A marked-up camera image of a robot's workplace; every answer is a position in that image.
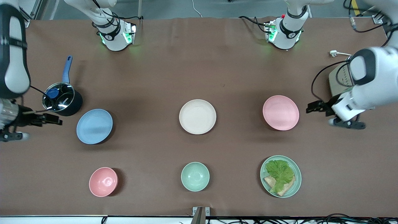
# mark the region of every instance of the bread slice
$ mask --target bread slice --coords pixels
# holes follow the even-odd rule
[[[276,183],[275,178],[273,178],[273,177],[271,177],[271,176],[268,176],[268,177],[264,178],[264,180],[267,182],[267,184],[268,184],[271,188],[275,186],[275,183]],[[294,183],[295,181],[296,181],[296,176],[293,176],[292,181],[290,181],[289,183],[285,184],[285,185],[283,186],[283,190],[277,192],[277,194],[278,194],[279,196],[282,197],[282,196],[293,186],[293,183]]]

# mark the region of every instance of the green leafy vegetable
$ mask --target green leafy vegetable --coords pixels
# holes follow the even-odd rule
[[[292,168],[283,160],[271,160],[265,165],[267,172],[273,178],[275,178],[275,186],[271,189],[271,192],[280,192],[283,190],[283,186],[292,181],[295,175]]]

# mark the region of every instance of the green plate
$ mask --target green plate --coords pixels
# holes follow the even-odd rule
[[[271,192],[271,187],[267,184],[267,182],[264,180],[265,177],[269,176],[269,173],[267,172],[267,169],[265,168],[265,165],[272,160],[283,160],[286,161],[287,164],[290,166],[290,168],[292,168],[293,172],[295,173],[296,176],[296,181],[293,183],[293,186],[281,197],[279,196],[277,193],[272,193]],[[297,191],[299,190],[300,186],[301,186],[301,172],[299,167],[297,166],[297,164],[291,160],[290,158],[283,156],[283,155],[274,155],[271,156],[270,158],[266,159],[263,163],[263,165],[261,166],[260,169],[260,179],[261,179],[261,183],[263,184],[264,188],[268,191],[268,193],[272,194],[275,197],[278,198],[288,198],[293,196],[295,193],[297,193]]]
[[[190,191],[205,189],[210,181],[210,173],[205,165],[199,162],[187,164],[181,172],[181,182]]]

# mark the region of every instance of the saucepan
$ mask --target saucepan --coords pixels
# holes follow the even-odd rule
[[[61,116],[71,116],[77,113],[83,104],[81,94],[69,83],[69,70],[73,57],[66,59],[62,82],[52,84],[43,95],[43,107]]]

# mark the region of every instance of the pink plate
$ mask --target pink plate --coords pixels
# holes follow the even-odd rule
[[[264,103],[263,115],[265,121],[279,131],[287,131],[296,126],[299,121],[299,109],[288,97],[271,96]]]
[[[88,186],[93,195],[108,196],[117,186],[117,174],[109,167],[99,168],[91,175]]]

